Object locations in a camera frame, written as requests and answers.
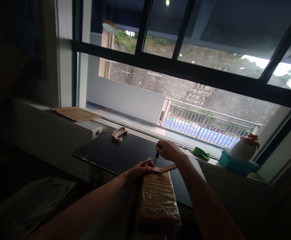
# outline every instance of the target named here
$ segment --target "screwdriver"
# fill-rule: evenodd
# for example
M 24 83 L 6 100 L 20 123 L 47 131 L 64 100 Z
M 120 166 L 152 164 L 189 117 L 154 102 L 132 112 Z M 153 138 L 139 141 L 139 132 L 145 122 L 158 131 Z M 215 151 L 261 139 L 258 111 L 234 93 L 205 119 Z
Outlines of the screwdriver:
M 154 165 L 155 165 L 155 162 L 156 162 L 156 160 L 157 160 L 158 158 L 159 158 L 159 153 L 158 153 L 158 152 L 156 152 L 156 155 L 155 155 L 155 160 L 154 160 L 154 163 L 153 163 L 153 167 L 154 167 Z

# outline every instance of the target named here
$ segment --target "ceiling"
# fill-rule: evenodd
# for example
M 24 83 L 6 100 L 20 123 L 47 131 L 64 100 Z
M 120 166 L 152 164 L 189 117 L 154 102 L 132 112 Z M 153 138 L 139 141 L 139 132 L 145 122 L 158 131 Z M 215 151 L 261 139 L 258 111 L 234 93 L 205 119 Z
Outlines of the ceiling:
M 144 1 L 93 2 L 103 7 L 103 18 L 112 19 L 125 30 L 138 31 Z M 186 5 L 186 0 L 170 0 L 169 6 L 165 0 L 154 0 L 148 30 L 156 37 L 175 40 Z M 92 12 L 98 15 L 95 5 Z M 100 25 L 102 16 L 92 18 L 92 26 L 97 20 Z M 192 11 L 185 41 L 270 58 L 290 24 L 291 0 L 200 0 Z M 291 56 L 284 61 L 291 63 Z

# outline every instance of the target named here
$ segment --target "plastic wrap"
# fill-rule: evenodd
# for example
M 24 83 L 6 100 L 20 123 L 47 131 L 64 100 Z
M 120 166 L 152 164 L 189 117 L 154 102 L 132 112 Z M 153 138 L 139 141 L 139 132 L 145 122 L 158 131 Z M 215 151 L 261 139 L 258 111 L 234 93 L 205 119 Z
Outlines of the plastic wrap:
M 175 235 L 181 227 L 170 173 L 143 178 L 139 229 L 148 234 Z

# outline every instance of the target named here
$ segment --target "hand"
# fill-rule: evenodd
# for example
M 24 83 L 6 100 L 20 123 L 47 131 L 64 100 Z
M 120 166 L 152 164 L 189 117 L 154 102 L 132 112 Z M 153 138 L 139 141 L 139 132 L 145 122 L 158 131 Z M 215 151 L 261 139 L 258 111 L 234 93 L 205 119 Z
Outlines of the hand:
M 161 157 L 169 161 L 175 162 L 186 157 L 186 154 L 180 150 L 180 147 L 171 141 L 158 141 L 155 149 Z
M 144 173 L 151 172 L 153 170 L 153 162 L 149 162 L 147 166 L 145 166 L 145 162 L 146 161 L 139 162 L 133 168 L 125 172 L 128 182 L 134 182 Z

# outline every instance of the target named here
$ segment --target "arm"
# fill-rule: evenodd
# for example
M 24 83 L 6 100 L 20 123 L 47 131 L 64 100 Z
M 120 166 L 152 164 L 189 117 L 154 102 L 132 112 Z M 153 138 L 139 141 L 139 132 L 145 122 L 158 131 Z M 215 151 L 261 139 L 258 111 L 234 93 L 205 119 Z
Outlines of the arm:
M 133 182 L 144 173 L 152 171 L 153 168 L 144 167 L 144 163 L 145 161 L 140 162 L 107 184 L 88 193 L 39 228 L 28 239 L 80 238 L 92 227 L 100 213 L 126 183 Z
M 173 161 L 188 190 L 193 211 L 204 239 L 245 239 L 217 196 L 192 165 L 188 156 L 170 141 L 158 141 L 157 152 Z

